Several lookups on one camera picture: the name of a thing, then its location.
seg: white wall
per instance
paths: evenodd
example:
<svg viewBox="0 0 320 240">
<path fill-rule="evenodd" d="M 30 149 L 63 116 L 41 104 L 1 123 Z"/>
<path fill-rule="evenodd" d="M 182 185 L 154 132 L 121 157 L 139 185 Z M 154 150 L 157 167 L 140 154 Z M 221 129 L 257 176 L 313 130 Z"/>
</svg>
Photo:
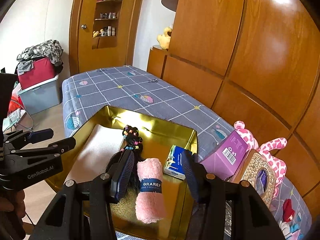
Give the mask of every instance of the white wall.
<svg viewBox="0 0 320 240">
<path fill-rule="evenodd" d="M 64 49 L 60 83 L 70 76 L 68 45 L 73 0 L 16 0 L 0 23 L 0 69 L 14 73 L 25 48 L 58 40 Z"/>
<path fill-rule="evenodd" d="M 163 34 L 164 28 L 173 24 L 174 17 L 175 12 L 164 7 L 161 0 L 142 0 L 133 66 L 147 70 L 150 48 L 159 44 L 158 34 Z"/>
</svg>

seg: red bag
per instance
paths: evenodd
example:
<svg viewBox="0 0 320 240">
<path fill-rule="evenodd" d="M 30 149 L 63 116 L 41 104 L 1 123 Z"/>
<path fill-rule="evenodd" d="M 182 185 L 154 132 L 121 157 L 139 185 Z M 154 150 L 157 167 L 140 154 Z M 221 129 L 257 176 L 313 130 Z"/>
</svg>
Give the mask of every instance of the red bag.
<svg viewBox="0 0 320 240">
<path fill-rule="evenodd" d="M 55 77 L 54 66 L 47 57 L 35 61 L 33 67 L 30 71 L 18 76 L 22 90 Z"/>
<path fill-rule="evenodd" d="M 19 100 L 15 96 L 11 96 L 11 99 L 19 103 Z M 8 115 L 17 110 L 18 108 L 21 108 L 21 106 L 19 106 L 16 102 L 12 100 L 10 100 L 9 103 Z"/>
</svg>

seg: white cloth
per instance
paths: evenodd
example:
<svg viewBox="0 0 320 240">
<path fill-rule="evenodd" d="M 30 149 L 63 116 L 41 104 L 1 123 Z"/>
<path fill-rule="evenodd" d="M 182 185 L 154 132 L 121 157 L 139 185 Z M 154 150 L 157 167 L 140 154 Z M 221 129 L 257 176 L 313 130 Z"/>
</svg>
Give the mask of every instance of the white cloth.
<svg viewBox="0 0 320 240">
<path fill-rule="evenodd" d="M 73 179 L 76 183 L 90 181 L 104 173 L 111 157 L 120 150 L 122 143 L 122 130 L 97 124 L 65 182 L 69 179 Z"/>
</svg>

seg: cable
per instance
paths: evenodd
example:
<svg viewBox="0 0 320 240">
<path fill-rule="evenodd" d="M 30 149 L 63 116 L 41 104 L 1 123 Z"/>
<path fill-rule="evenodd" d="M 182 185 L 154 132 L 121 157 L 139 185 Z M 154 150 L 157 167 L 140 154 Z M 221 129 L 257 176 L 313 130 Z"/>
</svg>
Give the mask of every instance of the cable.
<svg viewBox="0 0 320 240">
<path fill-rule="evenodd" d="M 36 227 L 35 224 L 32 222 L 31 218 L 29 217 L 28 213 L 26 212 L 26 215 L 28 217 L 28 219 L 30 220 L 31 224 L 33 225 L 33 227 Z"/>
<path fill-rule="evenodd" d="M 23 127 L 23 128 L 25 128 L 25 129 L 27 129 L 27 130 L 31 130 L 32 128 L 33 128 L 33 126 L 35 125 L 35 122 L 33 121 L 33 119 L 32 119 L 32 117 L 31 117 L 31 115 L 28 113 L 28 111 L 22 106 L 22 105 L 20 105 L 20 103 L 19 102 L 17 102 L 16 100 L 13 100 L 13 99 L 10 99 L 12 102 L 15 102 L 16 104 L 18 104 L 23 110 L 25 110 L 26 111 L 26 113 L 27 113 L 27 115 L 29 115 L 29 117 L 31 118 L 31 120 L 32 120 L 32 126 L 30 127 L 30 128 L 28 128 L 28 127 L 25 127 L 25 126 L 23 126 L 22 124 L 19 124 L 19 123 L 16 123 L 16 125 L 19 125 L 19 126 L 21 126 L 21 127 Z"/>
</svg>

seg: gray plaid bedsheet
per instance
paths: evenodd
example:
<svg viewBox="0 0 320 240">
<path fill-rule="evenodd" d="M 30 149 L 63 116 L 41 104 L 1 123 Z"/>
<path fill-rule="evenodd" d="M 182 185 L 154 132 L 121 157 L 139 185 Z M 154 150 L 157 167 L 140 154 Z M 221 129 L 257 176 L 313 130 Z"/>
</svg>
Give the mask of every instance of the gray plaid bedsheet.
<svg viewBox="0 0 320 240">
<path fill-rule="evenodd" d="M 199 160 L 210 153 L 217 143 L 234 129 L 193 97 L 132 66 L 104 68 L 77 74 L 63 82 L 62 92 L 66 137 L 72 136 L 106 105 L 137 111 L 195 129 L 198 135 Z M 309 210 L 287 178 L 281 186 L 279 197 L 272 203 L 276 207 L 273 215 L 278 222 L 281 220 L 282 204 L 287 198 L 292 199 L 292 208 L 296 211 L 294 222 L 299 223 L 301 232 L 306 234 L 311 225 Z M 301 214 L 302 221 L 298 221 L 298 213 Z M 200 227 L 191 223 L 189 228 L 195 232 L 195 229 Z M 119 232 L 117 237 L 118 240 L 136 239 Z"/>
</svg>

